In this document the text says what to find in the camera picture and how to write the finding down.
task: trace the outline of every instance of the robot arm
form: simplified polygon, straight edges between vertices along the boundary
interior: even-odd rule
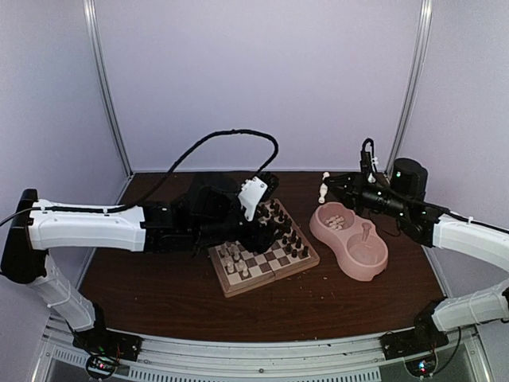
[[[371,152],[366,150],[371,144]],[[424,202],[427,171],[416,161],[397,159],[390,182],[376,170],[373,141],[363,144],[361,171],[337,177],[324,177],[326,188],[345,207],[361,214],[364,209],[392,216],[413,241],[426,247],[458,251],[486,261],[509,272],[509,232],[502,228],[459,216],[449,209]],[[509,318],[509,279],[486,290],[432,302],[414,320],[414,332],[391,334],[384,348],[425,349],[435,342],[447,341],[444,332],[463,325]],[[400,357],[401,351],[386,352]]]
[[[254,219],[278,179],[263,173],[239,188],[219,174],[195,176],[186,194],[170,203],[116,206],[65,205],[39,199],[35,189],[21,197],[11,224],[1,269],[15,283],[36,291],[48,308],[69,324],[75,346],[90,353],[135,361],[141,338],[106,329],[102,309],[82,296],[48,252],[55,247],[120,248],[133,252],[194,251],[238,240],[248,251],[264,252],[283,230]]]

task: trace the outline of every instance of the pink pet bowl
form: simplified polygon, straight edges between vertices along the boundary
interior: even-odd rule
[[[352,279],[371,281],[387,267],[389,251],[376,234],[375,225],[341,203],[330,202],[318,207],[309,228],[319,241],[334,251],[341,270]]]

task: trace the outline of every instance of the white wall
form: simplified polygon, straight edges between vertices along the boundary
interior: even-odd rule
[[[427,200],[509,227],[509,2],[435,1],[418,95],[401,156],[429,171]],[[436,250],[454,296],[507,274]],[[482,325],[497,380],[509,375],[509,325]]]
[[[380,168],[398,125],[420,0],[105,0],[97,17],[134,170],[166,170],[215,130],[281,145],[272,169],[357,170],[371,136]],[[187,170],[254,169],[271,145],[219,138]]]
[[[69,203],[111,203],[125,177],[96,79],[81,0],[0,2],[0,216],[25,188]],[[0,248],[7,229],[0,231]],[[75,283],[86,249],[56,254]],[[0,380],[28,380],[49,312],[0,278]]]

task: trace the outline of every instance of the wooden table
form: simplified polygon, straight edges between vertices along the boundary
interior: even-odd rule
[[[298,341],[385,332],[413,325],[430,300],[442,296],[421,247],[377,229],[389,248],[388,268],[372,282],[347,277],[333,252],[309,231],[318,207],[321,173],[276,173],[279,198],[318,251],[321,262],[305,273],[225,298],[206,255],[150,255],[99,249],[81,292],[104,308],[111,328],[202,341]],[[160,174],[134,177],[123,202],[150,188]],[[238,180],[245,173],[231,173]],[[151,199],[171,201],[185,192],[190,173],[178,173]],[[390,218],[375,223],[396,232]]]

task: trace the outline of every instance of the wooden chessboard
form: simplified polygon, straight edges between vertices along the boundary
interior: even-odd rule
[[[274,209],[270,207],[270,204],[268,201],[264,204],[269,216],[259,217],[258,220],[261,222],[267,222],[271,216],[274,216],[276,222],[280,221],[274,214]],[[276,204],[279,205],[279,209],[283,211],[283,214],[291,219],[290,214],[277,199],[274,200],[274,205]],[[293,220],[291,221],[291,230],[295,231],[297,238],[300,237],[302,240],[299,248],[297,248],[296,243],[290,243],[291,233],[287,233],[285,236],[288,243],[290,243],[290,251],[287,251],[288,244],[283,244],[283,238],[276,240],[272,247],[264,253],[248,252],[239,242],[225,243],[209,249],[212,264],[225,297],[253,290],[318,265],[320,257],[317,252],[304,237],[299,227]],[[293,249],[297,250],[297,254],[292,254]],[[236,252],[239,253],[239,260],[235,260]],[[227,253],[234,265],[233,272],[228,272],[227,269],[227,260],[225,259]],[[244,275],[245,272],[239,269],[241,259],[246,264],[247,275]]]

